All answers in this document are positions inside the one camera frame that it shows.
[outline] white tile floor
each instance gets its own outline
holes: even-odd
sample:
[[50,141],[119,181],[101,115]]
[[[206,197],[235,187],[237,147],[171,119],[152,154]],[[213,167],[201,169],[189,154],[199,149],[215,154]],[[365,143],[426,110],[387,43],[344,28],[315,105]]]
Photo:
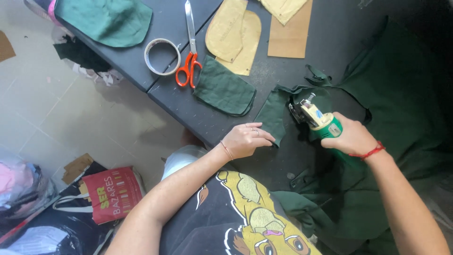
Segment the white tile floor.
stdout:
[[0,0],[0,30],[17,55],[0,62],[0,157],[39,164],[62,188],[63,167],[87,152],[107,168],[134,165],[152,188],[183,127],[128,81],[78,77],[58,58],[52,29],[22,0]]

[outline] cutting blade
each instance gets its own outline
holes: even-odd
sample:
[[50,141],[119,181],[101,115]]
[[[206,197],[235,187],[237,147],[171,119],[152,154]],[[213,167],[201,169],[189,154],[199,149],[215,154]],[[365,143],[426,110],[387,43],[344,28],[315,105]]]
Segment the cutting blade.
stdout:
[[197,52],[197,48],[195,47],[195,27],[193,25],[192,8],[190,6],[189,0],[186,1],[185,7],[186,7],[187,31],[189,33],[190,51],[195,54]]

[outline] rose gold bracelet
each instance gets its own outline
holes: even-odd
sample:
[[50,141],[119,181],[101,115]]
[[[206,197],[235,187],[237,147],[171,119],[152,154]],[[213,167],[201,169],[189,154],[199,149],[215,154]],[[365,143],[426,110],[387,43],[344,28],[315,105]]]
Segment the rose gold bracelet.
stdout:
[[229,151],[228,148],[225,146],[225,144],[223,143],[222,140],[220,140],[220,143],[223,145],[223,147],[225,148],[225,150],[226,150],[226,151],[228,152],[228,154],[230,155],[231,160],[233,160],[233,156],[231,156],[230,151]]

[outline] scissors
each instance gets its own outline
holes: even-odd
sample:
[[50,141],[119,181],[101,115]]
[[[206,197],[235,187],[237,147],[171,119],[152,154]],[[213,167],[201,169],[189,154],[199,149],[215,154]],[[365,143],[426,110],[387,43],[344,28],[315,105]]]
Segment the scissors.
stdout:
[[[183,67],[180,67],[180,68],[178,68],[178,70],[176,70],[176,83],[179,86],[184,87],[187,85],[187,83],[190,80],[190,87],[195,88],[195,85],[193,84],[193,69],[194,69],[195,65],[199,66],[200,69],[202,69],[203,66],[201,66],[200,62],[197,61],[198,53],[197,53],[197,48],[195,47],[195,28],[193,26],[192,8],[190,7],[189,0],[187,0],[186,4],[184,6],[186,8],[187,31],[189,32],[190,52],[186,58],[186,64]],[[186,78],[185,83],[182,83],[179,81],[179,78],[178,78],[179,72],[186,73],[187,78]]]

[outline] red string bracelet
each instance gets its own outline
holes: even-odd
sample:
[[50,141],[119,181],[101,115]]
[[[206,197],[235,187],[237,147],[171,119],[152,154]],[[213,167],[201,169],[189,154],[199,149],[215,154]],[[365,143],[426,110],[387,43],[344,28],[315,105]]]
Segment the red string bracelet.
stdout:
[[382,145],[380,141],[377,141],[377,146],[376,148],[372,149],[369,153],[363,154],[363,155],[357,155],[357,154],[348,154],[351,157],[359,157],[362,161],[364,161],[367,157],[371,156],[372,154],[379,152],[381,150],[385,150],[386,148]]

